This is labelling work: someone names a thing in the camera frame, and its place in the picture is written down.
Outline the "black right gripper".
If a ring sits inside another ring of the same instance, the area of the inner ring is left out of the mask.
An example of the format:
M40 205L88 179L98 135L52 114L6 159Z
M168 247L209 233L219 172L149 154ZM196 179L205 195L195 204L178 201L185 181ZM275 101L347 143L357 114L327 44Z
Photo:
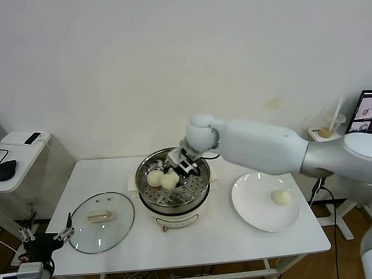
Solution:
M171 162L166 158L163 164L163 173L167 174L171 172ZM188 183L188 177L191 175L199 176L201 174L201 170L199 166L188 159L181 161L176 167L174 167L174 171L179 175L178 183L176 184L176 188L185 186Z

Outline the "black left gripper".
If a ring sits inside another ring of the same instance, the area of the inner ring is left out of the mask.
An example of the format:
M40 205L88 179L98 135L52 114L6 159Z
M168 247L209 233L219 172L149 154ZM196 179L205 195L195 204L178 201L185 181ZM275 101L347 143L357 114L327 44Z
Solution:
M66 227L58 234L36 234L32 227L36 214L20 222L19 235L24 242L24 248L29 253L30 262L50 262L55 250L63 246L62 240L69 239L75 232L71 213L68 214Z

